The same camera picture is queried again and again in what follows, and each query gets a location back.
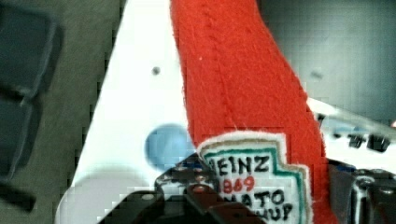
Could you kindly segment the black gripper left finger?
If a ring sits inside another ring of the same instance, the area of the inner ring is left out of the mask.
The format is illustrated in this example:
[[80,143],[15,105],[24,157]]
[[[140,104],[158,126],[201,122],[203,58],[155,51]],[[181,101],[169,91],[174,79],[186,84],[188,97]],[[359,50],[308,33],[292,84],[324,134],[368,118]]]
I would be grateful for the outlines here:
[[219,196],[214,173],[195,154],[162,175],[153,190],[129,194],[98,224],[265,224],[243,204]]

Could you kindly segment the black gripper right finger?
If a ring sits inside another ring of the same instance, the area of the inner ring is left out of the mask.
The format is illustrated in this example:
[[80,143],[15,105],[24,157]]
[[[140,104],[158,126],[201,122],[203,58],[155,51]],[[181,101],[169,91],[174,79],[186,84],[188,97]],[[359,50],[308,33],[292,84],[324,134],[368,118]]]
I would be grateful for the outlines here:
[[395,174],[329,160],[330,202],[339,224],[396,224]]

